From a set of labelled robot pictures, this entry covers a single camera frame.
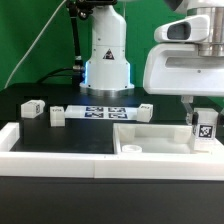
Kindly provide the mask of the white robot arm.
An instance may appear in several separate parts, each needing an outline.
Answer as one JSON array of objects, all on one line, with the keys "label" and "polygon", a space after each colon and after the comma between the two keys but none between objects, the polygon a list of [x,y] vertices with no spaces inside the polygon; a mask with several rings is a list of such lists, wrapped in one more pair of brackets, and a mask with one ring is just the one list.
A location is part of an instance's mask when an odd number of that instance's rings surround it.
[{"label": "white robot arm", "polygon": [[[217,125],[221,114],[193,109],[195,96],[224,96],[224,0],[164,0],[185,17],[154,32],[157,45],[147,57],[143,87],[149,94],[180,95],[192,125]],[[110,0],[87,0],[94,7],[92,55],[80,87],[95,94],[131,89],[125,58],[124,19]]]}]

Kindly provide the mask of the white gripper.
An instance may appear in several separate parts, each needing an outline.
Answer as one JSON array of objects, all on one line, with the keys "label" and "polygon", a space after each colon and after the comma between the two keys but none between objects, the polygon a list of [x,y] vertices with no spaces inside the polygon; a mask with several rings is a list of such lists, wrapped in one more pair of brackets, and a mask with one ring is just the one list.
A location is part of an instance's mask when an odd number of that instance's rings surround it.
[{"label": "white gripper", "polygon": [[[147,57],[143,88],[148,94],[180,95],[186,123],[193,122],[193,96],[224,96],[224,58],[200,57],[194,44],[159,44]],[[224,127],[224,108],[217,118]]]}]

